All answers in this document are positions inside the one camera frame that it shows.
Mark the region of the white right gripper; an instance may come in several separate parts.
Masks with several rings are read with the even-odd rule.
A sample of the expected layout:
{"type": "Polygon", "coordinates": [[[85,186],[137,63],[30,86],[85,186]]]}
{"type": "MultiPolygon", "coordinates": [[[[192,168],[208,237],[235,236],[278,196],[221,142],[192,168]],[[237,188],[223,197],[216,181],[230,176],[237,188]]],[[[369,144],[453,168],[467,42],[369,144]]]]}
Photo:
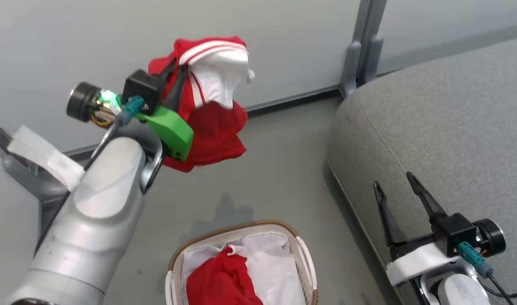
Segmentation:
{"type": "Polygon", "coordinates": [[[433,233],[407,240],[399,228],[387,197],[378,181],[373,182],[379,216],[392,261],[386,274],[393,286],[406,282],[416,285],[425,276],[462,274],[474,282],[489,278],[493,268],[486,258],[501,254],[506,241],[501,228],[490,219],[470,223],[465,218],[446,218],[447,213],[412,172],[406,172],[413,192],[420,198],[433,225],[433,233]]]}

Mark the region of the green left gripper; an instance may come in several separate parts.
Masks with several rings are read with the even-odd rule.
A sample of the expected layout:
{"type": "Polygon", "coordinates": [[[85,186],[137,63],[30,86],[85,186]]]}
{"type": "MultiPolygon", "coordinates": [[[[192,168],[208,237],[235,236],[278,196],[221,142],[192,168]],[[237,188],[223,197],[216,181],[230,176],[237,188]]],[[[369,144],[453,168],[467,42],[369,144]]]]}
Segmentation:
{"type": "Polygon", "coordinates": [[[176,111],[179,110],[188,71],[187,64],[177,69],[177,58],[172,58],[159,77],[169,80],[172,75],[176,75],[174,84],[162,101],[163,107],[155,108],[150,108],[148,104],[149,93],[146,98],[139,94],[123,98],[109,89],[81,82],[70,92],[67,115],[83,122],[91,121],[107,130],[97,151],[101,151],[105,143],[115,138],[118,131],[128,127],[133,120],[138,120],[145,123],[161,143],[175,153],[176,158],[184,161],[191,149],[193,130],[176,111]]]}

